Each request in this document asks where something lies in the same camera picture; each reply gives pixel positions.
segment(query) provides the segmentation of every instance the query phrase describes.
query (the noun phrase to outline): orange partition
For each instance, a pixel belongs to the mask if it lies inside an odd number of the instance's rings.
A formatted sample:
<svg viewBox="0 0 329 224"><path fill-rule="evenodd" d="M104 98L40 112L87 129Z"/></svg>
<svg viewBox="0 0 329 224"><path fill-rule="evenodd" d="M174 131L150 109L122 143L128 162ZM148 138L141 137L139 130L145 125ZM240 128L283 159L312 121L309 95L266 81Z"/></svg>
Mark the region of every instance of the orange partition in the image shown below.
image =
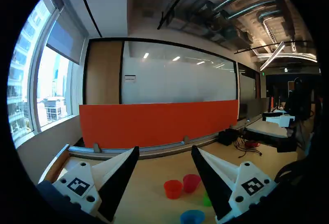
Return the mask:
<svg viewBox="0 0 329 224"><path fill-rule="evenodd" d="M238 100L168 104L80 105L86 147L103 149L159 146L236 124Z"/></svg>

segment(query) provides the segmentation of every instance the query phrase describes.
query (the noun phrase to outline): table surface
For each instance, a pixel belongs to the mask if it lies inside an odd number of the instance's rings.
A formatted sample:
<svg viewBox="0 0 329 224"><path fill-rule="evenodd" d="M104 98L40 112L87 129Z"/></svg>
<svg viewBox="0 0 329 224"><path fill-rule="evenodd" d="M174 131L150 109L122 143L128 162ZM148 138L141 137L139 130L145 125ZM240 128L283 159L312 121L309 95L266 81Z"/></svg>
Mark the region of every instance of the table surface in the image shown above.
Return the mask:
<svg viewBox="0 0 329 224"><path fill-rule="evenodd" d="M278 138L287 138L287 129L280 127L277 123L266 122L262 119L246 126L249 131L271 135Z"/></svg>
<svg viewBox="0 0 329 224"><path fill-rule="evenodd" d="M296 152L277 153L276 148L262 144L257 147L262 152L262 156L247 152L242 158L238 156L243 155L244 152L237 150L233 145L212 143L202 149L235 165L240 165L243 161L251 161L272 179L284 165L297 159ZM102 162L70 157L61 175L79 161L89 162L91 166ZM174 179L182 182L186 174L198 174L190 151L156 159L139 160L116 211L114 223L179 224L180 215L187 210L201 210L206 216L203 223L215 223L213 208L203 206L205 188L202 183L192 194L182 193L182 196L176 200L166 198L163 184Z"/></svg>

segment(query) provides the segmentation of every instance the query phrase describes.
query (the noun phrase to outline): blue cup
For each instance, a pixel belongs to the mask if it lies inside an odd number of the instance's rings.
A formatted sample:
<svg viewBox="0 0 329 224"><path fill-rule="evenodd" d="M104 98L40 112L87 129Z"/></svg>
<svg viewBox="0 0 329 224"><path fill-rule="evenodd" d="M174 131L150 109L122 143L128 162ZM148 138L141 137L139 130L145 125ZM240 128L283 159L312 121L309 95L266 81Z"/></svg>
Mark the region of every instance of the blue cup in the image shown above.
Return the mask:
<svg viewBox="0 0 329 224"><path fill-rule="evenodd" d="M204 213L200 210L188 210L181 215L181 224L200 224L204 221Z"/></svg>

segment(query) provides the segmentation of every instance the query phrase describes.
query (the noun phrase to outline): window sill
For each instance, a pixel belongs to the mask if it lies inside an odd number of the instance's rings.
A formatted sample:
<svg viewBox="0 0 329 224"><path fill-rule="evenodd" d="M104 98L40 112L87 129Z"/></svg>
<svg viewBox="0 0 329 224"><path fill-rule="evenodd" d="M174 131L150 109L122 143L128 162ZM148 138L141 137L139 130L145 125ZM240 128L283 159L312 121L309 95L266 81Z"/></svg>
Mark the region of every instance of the window sill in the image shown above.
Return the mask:
<svg viewBox="0 0 329 224"><path fill-rule="evenodd" d="M52 122L52 123L50 123L50 124L47 124L47 125L41 127L41 131L40 131L40 132L32 131L32 132L28 133L27 135L25 135L25 136L23 136L23 137L17 139L17 141L14 142L14 146L15 146L15 148L18 149L19 146L21 146L23 143L25 143L26 141L28 141L28 140L30 140L31 138L33 138L35 135L37 135L37 134L39 134L39 133L41 133L41 132L43 132L43 131L45 131L45 130L48 130L48 129L50 129L50 128L52 128L52 127L54 127L54 126L56 126L56 125L58 125L58 124L60 124L60 123L63 123L63 122L65 122L65 121L67 121L67 120L69 120L69 119L71 119L71 118L74 118L74 117L76 117L76 116L77 116L77 115L70 115L70 116L67 116L67 117L65 117L65 118L62 118L62 119L60 119L60 120L57 120L57 121L55 121L55 122Z"/></svg>
<svg viewBox="0 0 329 224"><path fill-rule="evenodd" d="M73 117L75 117L76 115L69 115L69 116L67 116L67 117L65 117L65 118L62 118L62 119L60 119L60 120L57 120L57 121L54 121L54 122L52 122L52 123L50 123L50 124L46 124L45 126L42 126L41 127L41 131L43 132L43 131L45 131L45 130L48 130L49 128L52 128L52 127L54 127L54 126L56 126L56 125L58 125L58 124L60 124L60 123L62 123L62 122L65 122L66 120L69 120L69 119L71 119L71 118L73 118Z"/></svg>

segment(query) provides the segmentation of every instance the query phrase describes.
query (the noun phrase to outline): window blind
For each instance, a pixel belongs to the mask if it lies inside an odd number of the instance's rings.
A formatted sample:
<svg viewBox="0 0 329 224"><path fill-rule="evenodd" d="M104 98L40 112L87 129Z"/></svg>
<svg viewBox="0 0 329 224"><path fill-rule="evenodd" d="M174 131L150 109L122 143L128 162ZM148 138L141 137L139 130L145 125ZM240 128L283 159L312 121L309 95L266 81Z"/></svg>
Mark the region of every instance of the window blind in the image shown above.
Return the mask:
<svg viewBox="0 0 329 224"><path fill-rule="evenodd" d="M63 57L80 64L84 40L85 37L64 8L50 32L47 46Z"/></svg>

